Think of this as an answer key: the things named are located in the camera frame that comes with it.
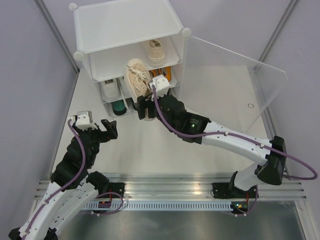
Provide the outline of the orange canvas sneaker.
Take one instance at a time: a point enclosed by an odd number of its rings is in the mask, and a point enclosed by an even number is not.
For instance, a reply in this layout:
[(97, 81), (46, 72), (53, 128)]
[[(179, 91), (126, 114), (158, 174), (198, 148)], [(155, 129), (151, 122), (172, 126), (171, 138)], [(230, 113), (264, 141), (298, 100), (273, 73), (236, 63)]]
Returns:
[(150, 78), (153, 79), (153, 78), (159, 76), (161, 73), (159, 72), (158, 69), (153, 69), (153, 70), (149, 71), (149, 74), (150, 74)]
[(171, 67), (170, 66), (166, 66), (166, 67), (162, 67), (159, 69), (159, 73), (161, 75), (163, 75), (168, 82), (170, 83), (172, 80), (172, 72), (171, 72)]

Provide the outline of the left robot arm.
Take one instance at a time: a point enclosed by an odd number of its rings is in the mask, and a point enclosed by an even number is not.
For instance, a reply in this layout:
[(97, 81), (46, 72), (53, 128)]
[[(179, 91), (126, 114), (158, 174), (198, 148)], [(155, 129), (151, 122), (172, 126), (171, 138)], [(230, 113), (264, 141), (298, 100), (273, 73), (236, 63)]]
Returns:
[(95, 198), (110, 197), (109, 179), (88, 170), (95, 163), (100, 145), (118, 137), (117, 122), (101, 120), (100, 127), (88, 120), (68, 120), (74, 134), (62, 161), (50, 177), (47, 190), (26, 223), (8, 234), (11, 240), (57, 240), (69, 222)]

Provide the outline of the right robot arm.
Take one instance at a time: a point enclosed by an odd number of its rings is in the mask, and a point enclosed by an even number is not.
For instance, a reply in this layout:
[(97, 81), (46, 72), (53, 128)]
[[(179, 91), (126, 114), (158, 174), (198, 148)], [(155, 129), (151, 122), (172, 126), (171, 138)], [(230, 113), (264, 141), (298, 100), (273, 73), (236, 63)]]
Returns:
[(157, 118), (185, 142), (219, 147), (251, 160), (252, 165), (232, 174), (228, 185), (231, 196), (239, 198), (261, 183), (282, 184), (286, 164), (283, 138), (261, 139), (230, 130), (205, 116), (188, 112), (173, 95), (156, 101), (151, 96), (140, 96), (134, 108), (139, 119)]

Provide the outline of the beige sneaker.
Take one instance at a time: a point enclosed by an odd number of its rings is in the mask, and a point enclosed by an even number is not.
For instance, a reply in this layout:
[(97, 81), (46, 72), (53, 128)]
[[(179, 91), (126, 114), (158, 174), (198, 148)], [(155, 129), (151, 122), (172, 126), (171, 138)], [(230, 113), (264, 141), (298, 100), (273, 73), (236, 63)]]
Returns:
[[(131, 59), (125, 68), (124, 80), (133, 101), (133, 108), (137, 111), (136, 103), (138, 97), (153, 97), (152, 90), (149, 87), (151, 76), (145, 63), (137, 58)], [(152, 121), (155, 119), (156, 118), (140, 120)]]
[(146, 42), (146, 53), (149, 64), (156, 68), (161, 67), (166, 62), (166, 53), (163, 43), (159, 38), (151, 39)]

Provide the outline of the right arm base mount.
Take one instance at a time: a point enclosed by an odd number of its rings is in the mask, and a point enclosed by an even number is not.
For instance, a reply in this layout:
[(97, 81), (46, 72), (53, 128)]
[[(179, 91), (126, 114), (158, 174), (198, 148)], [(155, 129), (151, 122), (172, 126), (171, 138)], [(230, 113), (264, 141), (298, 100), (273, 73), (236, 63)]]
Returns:
[(214, 199), (254, 199), (257, 194), (257, 187), (253, 186), (249, 190), (239, 190), (235, 187), (229, 188), (228, 182), (214, 182), (211, 184), (211, 195)]

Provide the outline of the white sneaker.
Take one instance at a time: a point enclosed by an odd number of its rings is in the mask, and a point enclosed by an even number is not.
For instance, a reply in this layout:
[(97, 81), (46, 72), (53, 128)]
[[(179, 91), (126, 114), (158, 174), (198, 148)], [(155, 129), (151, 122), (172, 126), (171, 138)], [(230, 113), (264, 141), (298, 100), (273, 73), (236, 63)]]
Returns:
[(102, 94), (107, 100), (115, 100), (120, 97), (120, 90), (116, 78), (102, 81), (100, 86)]
[(123, 98), (124, 105), (127, 108), (127, 110), (130, 112), (130, 108), (129, 108), (129, 105), (127, 103), (127, 99), (131, 98), (131, 94), (130, 94), (128, 88), (127, 88), (127, 85), (125, 83), (125, 79), (124, 79), (123, 76), (118, 78), (118, 83), (119, 83), (120, 92), (121, 92), (121, 95), (122, 95), (122, 98)]

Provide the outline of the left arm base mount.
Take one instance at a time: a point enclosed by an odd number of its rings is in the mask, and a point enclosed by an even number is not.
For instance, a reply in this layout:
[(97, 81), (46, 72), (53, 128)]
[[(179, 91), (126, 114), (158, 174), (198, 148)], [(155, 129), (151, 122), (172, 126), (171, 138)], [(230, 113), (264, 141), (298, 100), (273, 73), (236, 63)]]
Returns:
[(120, 199), (118, 195), (124, 197), (126, 184), (124, 182), (110, 182), (108, 187), (103, 187), (98, 192), (98, 199)]

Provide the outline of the translucent cabinet door panel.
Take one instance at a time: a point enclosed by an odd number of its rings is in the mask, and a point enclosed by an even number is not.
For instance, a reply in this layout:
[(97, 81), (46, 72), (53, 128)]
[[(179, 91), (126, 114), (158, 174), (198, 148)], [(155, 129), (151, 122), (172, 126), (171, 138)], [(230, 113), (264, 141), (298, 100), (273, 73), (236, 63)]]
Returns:
[(283, 70), (190, 37), (178, 99), (187, 109), (245, 133), (282, 90)]

